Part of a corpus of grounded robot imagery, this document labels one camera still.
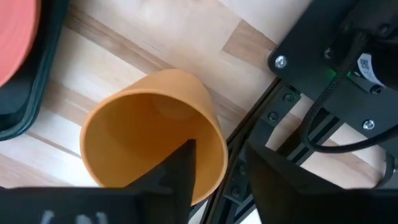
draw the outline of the black metal plate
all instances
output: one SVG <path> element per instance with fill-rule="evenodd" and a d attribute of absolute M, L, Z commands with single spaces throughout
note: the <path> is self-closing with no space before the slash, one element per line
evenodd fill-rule
<path fill-rule="evenodd" d="M 325 63 L 323 52 L 332 42 L 337 27 L 355 0 L 314 0 L 293 29 L 269 57 L 269 67 L 281 79 L 312 100 L 316 100 L 333 78 L 333 70 Z M 284 55 L 287 66 L 275 67 L 275 59 Z M 371 95 L 348 79 L 325 105 L 325 109 L 370 138 L 398 124 L 398 92 L 385 89 Z M 376 127 L 362 128 L 373 119 Z M 398 139 L 381 144 L 398 157 Z"/>

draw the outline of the orange cup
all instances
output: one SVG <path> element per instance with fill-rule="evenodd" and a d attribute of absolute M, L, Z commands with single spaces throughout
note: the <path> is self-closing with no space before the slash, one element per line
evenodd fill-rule
<path fill-rule="evenodd" d="M 226 143 L 203 84 L 182 70 L 163 70 L 109 97 L 89 114 L 80 136 L 81 156 L 98 184 L 125 187 L 187 139 L 197 140 L 194 205 L 222 181 Z"/>

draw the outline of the wooden floor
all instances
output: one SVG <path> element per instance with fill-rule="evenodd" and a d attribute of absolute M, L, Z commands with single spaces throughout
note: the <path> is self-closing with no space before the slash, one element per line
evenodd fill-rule
<path fill-rule="evenodd" d="M 96 186 L 80 159 L 79 133 L 88 112 L 164 68 L 182 68 L 205 84 L 227 138 L 275 78 L 266 58 L 309 2 L 72 1 L 36 123 L 0 142 L 0 185 Z M 267 145 L 278 148 L 311 103 L 303 96 Z M 327 144 L 359 139 L 344 125 Z M 381 152 L 315 153 L 303 167 L 342 187 L 372 187 L 382 176 Z"/>

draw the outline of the red disc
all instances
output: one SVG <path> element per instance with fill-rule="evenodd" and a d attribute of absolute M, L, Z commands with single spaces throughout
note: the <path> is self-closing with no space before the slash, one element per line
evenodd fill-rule
<path fill-rule="evenodd" d="M 0 0 L 0 86 L 18 70 L 36 36 L 40 0 Z"/>

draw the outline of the green led light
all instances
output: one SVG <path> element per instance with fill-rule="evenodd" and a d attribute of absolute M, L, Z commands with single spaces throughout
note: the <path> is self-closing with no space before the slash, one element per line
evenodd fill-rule
<path fill-rule="evenodd" d="M 333 78 L 337 75 L 337 73 L 336 73 L 334 70 L 332 70 L 332 69 L 329 69 L 329 70 L 326 72 L 326 74 L 327 74 L 327 76 L 328 76 L 330 79 L 333 79 Z M 349 73 L 347 74 L 347 77 L 348 77 L 348 78 L 351 78 L 352 76 L 353 76 L 352 72 L 349 72 Z"/>

